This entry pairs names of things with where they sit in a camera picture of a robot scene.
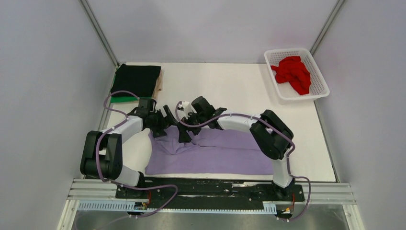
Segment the purple t shirt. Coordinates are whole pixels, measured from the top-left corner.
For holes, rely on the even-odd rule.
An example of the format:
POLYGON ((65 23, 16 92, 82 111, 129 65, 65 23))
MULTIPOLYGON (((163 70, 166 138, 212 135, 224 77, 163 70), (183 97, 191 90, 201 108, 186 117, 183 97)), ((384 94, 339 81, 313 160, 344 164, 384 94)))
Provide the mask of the purple t shirt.
POLYGON ((166 133, 159 138, 150 136, 152 153, 146 166, 148 175, 273 174, 270 158, 260 151, 250 133, 203 128, 198 135, 190 134, 189 143, 179 142, 175 126, 167 128, 166 133))

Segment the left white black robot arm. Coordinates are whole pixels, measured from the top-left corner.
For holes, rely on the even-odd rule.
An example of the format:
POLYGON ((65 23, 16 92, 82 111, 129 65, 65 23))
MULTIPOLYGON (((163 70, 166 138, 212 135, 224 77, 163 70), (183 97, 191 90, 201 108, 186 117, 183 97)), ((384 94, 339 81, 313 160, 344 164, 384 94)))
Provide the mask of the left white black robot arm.
POLYGON ((145 129, 155 138, 165 136, 166 128, 177 124, 167 105, 157 110, 156 104, 154 99, 140 99, 131 112, 122 112, 124 119, 120 123, 102 131, 90 131, 85 139, 80 172, 104 182, 128 186, 133 197, 143 197, 147 191, 144 175, 125 166, 123 144, 145 129))

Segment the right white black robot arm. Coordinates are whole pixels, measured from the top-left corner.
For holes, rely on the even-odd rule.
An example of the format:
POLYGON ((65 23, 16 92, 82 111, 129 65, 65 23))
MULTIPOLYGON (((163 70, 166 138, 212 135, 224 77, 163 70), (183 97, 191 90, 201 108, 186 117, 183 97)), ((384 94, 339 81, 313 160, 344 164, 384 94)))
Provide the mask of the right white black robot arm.
POLYGON ((259 115, 234 113, 227 108, 214 108, 203 96, 191 103, 179 101, 175 108, 178 120, 179 142, 188 143, 189 133, 199 134, 208 126, 217 130, 235 130, 250 133, 261 152, 271 159, 273 166, 272 194, 278 200, 292 198, 295 180, 290 175, 287 155, 294 149, 293 132, 272 111, 259 115))

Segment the folded beige t shirt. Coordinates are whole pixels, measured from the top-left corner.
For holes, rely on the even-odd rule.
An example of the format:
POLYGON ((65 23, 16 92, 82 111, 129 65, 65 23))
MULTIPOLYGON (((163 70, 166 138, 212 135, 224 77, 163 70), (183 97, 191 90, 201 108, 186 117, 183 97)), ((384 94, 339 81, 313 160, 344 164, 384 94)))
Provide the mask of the folded beige t shirt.
POLYGON ((158 100, 159 92, 162 91, 162 88, 163 88, 163 80, 162 80, 163 79, 163 73, 164 73, 164 70, 161 70, 160 74, 159 74, 159 77, 157 78, 154 91, 153 91, 152 98, 154 100, 156 100, 156 101, 158 100))

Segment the folded black t shirt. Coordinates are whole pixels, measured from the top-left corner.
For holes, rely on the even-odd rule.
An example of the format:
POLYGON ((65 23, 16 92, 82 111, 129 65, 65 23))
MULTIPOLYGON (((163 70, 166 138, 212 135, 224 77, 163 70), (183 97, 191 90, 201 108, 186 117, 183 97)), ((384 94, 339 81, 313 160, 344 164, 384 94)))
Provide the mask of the folded black t shirt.
POLYGON ((151 97, 160 74, 161 66, 122 64, 115 73, 110 92, 128 91, 138 97, 151 97))

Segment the folded green t shirt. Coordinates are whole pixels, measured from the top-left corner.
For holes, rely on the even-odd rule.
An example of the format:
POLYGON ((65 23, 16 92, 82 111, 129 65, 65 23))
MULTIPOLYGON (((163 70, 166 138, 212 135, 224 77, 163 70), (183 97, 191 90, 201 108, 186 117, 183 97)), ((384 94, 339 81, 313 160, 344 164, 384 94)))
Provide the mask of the folded green t shirt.
POLYGON ((111 103, 127 103, 127 102, 135 102, 138 101, 138 98, 133 96, 125 96, 125 97, 111 97, 111 103))

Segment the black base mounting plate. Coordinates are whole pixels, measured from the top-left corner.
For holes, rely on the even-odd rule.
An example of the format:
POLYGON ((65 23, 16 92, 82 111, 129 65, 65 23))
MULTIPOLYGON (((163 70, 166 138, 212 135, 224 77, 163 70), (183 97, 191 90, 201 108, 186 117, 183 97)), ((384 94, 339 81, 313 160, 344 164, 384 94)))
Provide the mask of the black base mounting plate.
POLYGON ((272 194, 272 181, 147 177, 143 188, 147 191, 117 188, 115 197, 146 199, 149 208, 158 208, 168 201, 166 208, 214 210, 260 210, 263 202, 292 204, 305 200, 299 184, 294 184, 292 198, 278 200, 272 194))

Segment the red t shirt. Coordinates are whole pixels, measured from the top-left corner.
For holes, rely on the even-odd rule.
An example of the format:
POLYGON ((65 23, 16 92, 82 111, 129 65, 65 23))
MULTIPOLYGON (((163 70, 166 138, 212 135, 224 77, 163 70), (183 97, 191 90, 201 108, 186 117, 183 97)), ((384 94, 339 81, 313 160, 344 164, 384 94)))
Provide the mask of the red t shirt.
POLYGON ((289 83, 299 95, 310 93, 311 73, 300 56, 285 57, 278 66, 271 65, 271 70, 276 72, 275 79, 278 84, 289 83))

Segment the white plastic basket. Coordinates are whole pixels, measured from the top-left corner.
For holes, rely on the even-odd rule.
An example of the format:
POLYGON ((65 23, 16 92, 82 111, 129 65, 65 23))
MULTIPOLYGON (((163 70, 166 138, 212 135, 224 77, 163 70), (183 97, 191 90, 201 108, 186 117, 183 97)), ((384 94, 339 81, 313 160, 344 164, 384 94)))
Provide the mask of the white plastic basket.
POLYGON ((280 104, 291 104, 304 101, 314 101, 319 98, 327 97, 330 94, 329 87, 320 72, 313 56, 305 48, 285 48, 267 50, 264 58, 268 66, 271 82, 274 87, 277 101, 280 104), (277 72, 271 69, 271 66, 278 66, 279 62, 286 57, 299 56, 301 62, 310 72, 311 84, 309 93, 300 95, 289 83, 278 83, 276 81, 277 72))

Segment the aluminium frame rail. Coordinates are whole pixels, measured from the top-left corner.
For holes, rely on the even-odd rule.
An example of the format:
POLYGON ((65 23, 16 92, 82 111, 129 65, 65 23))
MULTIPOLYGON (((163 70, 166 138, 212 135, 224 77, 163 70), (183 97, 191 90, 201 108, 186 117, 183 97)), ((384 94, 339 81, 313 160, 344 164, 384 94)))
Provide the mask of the aluminium frame rail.
MULTIPOLYGON (((297 182, 301 185, 304 195, 310 193, 311 204, 339 204, 355 205, 356 200, 349 183, 321 183, 312 182, 311 188, 308 183, 297 182)), ((113 201, 117 186, 103 183, 93 179, 75 179, 68 193, 68 200, 108 200, 113 201)))

